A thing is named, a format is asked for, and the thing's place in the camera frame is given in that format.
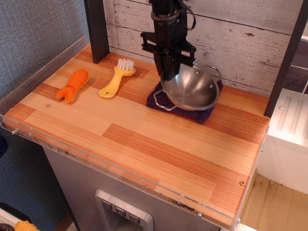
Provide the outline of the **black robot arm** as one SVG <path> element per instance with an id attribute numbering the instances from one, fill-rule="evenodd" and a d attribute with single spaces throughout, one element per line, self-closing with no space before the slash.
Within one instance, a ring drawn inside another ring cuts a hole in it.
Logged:
<path id="1" fill-rule="evenodd" d="M 180 71 L 180 65 L 195 66 L 196 48 L 187 40 L 189 30 L 187 12 L 191 10 L 182 0 L 151 0 L 151 18 L 154 32 L 142 32 L 142 49 L 153 53 L 157 71 L 162 79 L 170 81 Z"/>

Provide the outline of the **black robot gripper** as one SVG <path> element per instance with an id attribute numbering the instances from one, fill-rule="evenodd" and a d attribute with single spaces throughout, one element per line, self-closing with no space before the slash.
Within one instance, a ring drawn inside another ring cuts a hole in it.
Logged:
<path id="1" fill-rule="evenodd" d="M 187 40 L 187 12 L 157 14 L 151 12 L 154 21 L 154 32 L 142 32 L 142 49 L 154 54 L 154 62 L 159 76 L 164 71 L 164 79 L 170 81 L 180 71 L 180 64 L 196 65 L 194 57 L 196 48 Z"/>

